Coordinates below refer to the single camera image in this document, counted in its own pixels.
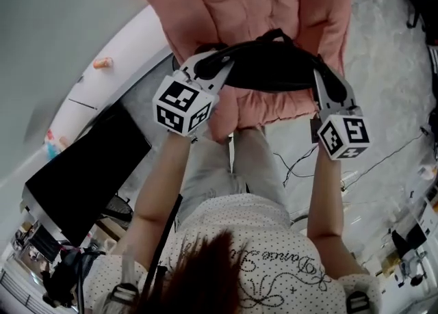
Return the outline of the white curved counter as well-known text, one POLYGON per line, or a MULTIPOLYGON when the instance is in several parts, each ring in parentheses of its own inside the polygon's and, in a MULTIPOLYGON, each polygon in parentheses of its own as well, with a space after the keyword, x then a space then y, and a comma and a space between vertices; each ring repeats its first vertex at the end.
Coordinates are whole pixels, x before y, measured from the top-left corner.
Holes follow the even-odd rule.
POLYGON ((92 122, 122 97, 137 81, 171 54, 162 24, 152 6, 134 16, 97 54, 109 59, 108 68, 89 64, 72 87, 53 121, 42 146, 13 173, 0 181, 0 188, 14 179, 26 180, 33 168, 40 168, 80 138, 92 122))

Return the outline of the black office chair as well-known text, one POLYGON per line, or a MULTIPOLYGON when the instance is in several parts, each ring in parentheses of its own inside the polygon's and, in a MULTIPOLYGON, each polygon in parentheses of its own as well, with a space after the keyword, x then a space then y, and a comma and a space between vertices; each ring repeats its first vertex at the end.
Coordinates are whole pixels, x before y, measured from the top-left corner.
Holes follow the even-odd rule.
POLYGON ((438 0, 407 0, 413 8, 413 20, 408 17, 406 26, 414 29, 419 21, 426 34, 426 43, 438 47, 438 0))

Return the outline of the black fabric bag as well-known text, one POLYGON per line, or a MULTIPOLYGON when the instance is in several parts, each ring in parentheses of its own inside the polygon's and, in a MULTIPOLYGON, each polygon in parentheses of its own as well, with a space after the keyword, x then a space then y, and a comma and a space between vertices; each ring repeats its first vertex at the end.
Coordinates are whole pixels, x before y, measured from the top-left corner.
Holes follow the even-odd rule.
POLYGON ((339 90, 341 81, 321 56, 298 47, 281 29, 273 29, 256 40, 241 42, 214 52, 194 64, 194 74, 212 80, 232 65, 225 84, 262 92, 289 92, 316 87, 314 72, 323 84, 339 90))

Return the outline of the person's right forearm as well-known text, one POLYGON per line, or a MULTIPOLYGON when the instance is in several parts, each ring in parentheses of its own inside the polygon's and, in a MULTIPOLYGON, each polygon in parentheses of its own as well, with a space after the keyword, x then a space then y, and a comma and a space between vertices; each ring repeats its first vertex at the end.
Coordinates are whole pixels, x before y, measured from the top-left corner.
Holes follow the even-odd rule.
POLYGON ((322 264, 328 268, 336 254, 344 228, 341 195, 341 164, 329 158, 319 146, 315 164, 307 237, 316 246, 322 264))

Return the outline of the white cluttered shelf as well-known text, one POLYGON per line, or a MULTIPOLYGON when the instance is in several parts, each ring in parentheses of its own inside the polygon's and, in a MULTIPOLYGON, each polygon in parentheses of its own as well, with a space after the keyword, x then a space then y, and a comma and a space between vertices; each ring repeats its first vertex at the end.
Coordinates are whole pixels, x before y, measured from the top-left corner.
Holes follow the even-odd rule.
POLYGON ((423 194, 412 191, 378 212, 373 275, 381 282, 392 279, 397 288, 438 290, 438 182, 423 194))

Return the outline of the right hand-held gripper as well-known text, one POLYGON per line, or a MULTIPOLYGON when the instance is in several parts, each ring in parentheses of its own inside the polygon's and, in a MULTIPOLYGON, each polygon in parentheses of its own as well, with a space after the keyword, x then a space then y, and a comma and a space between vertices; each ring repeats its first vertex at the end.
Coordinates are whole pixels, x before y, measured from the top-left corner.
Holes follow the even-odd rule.
POLYGON ((311 141, 320 143, 331 160, 354 159, 371 146, 369 123, 356 106, 355 95, 345 77, 332 66, 327 92, 322 75, 314 70, 319 111, 311 119, 311 141))

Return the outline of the black monitor screen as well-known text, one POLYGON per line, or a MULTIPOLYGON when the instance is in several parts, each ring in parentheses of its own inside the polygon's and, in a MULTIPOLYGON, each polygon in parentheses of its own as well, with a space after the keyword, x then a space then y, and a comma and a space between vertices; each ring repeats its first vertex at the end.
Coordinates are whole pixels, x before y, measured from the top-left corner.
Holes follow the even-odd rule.
POLYGON ((27 180, 23 202, 45 228, 80 246, 150 149, 129 112, 115 104, 27 180))

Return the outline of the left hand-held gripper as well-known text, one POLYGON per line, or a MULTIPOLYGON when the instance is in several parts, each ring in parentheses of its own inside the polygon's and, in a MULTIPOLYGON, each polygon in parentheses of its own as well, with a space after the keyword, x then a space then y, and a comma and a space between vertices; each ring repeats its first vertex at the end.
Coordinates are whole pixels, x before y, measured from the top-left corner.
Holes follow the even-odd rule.
POLYGON ((234 61, 224 64, 213 79, 197 77, 195 65, 217 53, 206 51, 189 57, 171 75, 164 77, 153 97, 154 121, 179 135, 194 135, 194 132, 211 116, 234 61))

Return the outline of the white dotted shirt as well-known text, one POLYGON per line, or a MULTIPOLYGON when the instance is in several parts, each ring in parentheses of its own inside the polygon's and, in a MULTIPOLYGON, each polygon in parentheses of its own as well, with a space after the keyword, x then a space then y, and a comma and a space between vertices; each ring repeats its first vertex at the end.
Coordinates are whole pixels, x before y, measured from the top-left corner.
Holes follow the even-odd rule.
POLYGON ((201 203, 148 265, 129 227, 84 284, 89 314, 379 314, 378 281, 342 248, 326 268, 286 211, 253 194, 201 203))

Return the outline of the black white striped cloth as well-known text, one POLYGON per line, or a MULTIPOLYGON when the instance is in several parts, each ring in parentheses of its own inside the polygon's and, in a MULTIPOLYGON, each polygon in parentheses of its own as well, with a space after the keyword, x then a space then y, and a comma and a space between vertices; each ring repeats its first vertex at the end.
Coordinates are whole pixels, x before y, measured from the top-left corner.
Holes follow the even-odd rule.
POLYGON ((433 76, 433 83, 438 82, 438 45, 427 45, 429 57, 430 57, 430 63, 431 63, 431 69, 432 69, 432 76, 433 76))

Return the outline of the pink padded jacket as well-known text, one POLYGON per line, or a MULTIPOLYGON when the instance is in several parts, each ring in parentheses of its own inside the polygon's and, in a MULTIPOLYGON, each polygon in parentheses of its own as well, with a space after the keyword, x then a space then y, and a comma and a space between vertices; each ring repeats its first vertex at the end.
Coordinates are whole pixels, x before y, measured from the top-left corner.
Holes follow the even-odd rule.
MULTIPOLYGON (((281 29, 295 44, 321 56, 344 76, 351 0, 146 0, 159 17, 179 63, 281 29)), ((246 128, 318 113, 314 88, 262 92, 226 84, 209 117, 216 142, 246 128)))

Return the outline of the grey trousers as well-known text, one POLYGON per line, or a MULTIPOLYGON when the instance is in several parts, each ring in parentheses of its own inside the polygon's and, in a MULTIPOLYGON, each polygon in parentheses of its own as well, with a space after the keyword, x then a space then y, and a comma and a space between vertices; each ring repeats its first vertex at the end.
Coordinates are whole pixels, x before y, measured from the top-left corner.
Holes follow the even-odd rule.
POLYGON ((287 196, 279 168, 264 132, 246 128, 233 134, 234 160, 229 143, 206 131, 190 147, 177 215, 182 224, 203 202, 217 197, 251 193, 286 207, 287 196))

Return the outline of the person's left forearm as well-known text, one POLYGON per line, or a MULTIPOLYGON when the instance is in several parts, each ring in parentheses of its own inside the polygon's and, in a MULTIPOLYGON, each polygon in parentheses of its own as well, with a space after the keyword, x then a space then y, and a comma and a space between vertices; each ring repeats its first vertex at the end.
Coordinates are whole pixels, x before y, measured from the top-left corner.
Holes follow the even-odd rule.
POLYGON ((148 265, 181 190, 191 139, 169 133, 136 201, 132 244, 136 259, 148 265))

